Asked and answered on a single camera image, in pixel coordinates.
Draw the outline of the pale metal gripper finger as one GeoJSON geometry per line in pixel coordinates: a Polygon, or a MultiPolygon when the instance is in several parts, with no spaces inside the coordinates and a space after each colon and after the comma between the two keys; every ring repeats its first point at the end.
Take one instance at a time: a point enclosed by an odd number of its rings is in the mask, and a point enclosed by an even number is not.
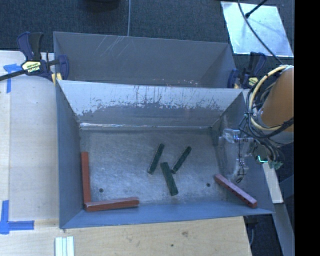
{"type": "Polygon", "coordinates": [[[236,157],[236,164],[234,169],[234,180],[237,184],[239,184],[247,175],[249,171],[249,161],[248,157],[243,153],[238,153],[236,157]]]}
{"type": "Polygon", "coordinates": [[[253,148],[253,138],[238,129],[225,128],[218,139],[218,146],[223,149],[234,147],[240,151],[250,151],[253,148]]]}

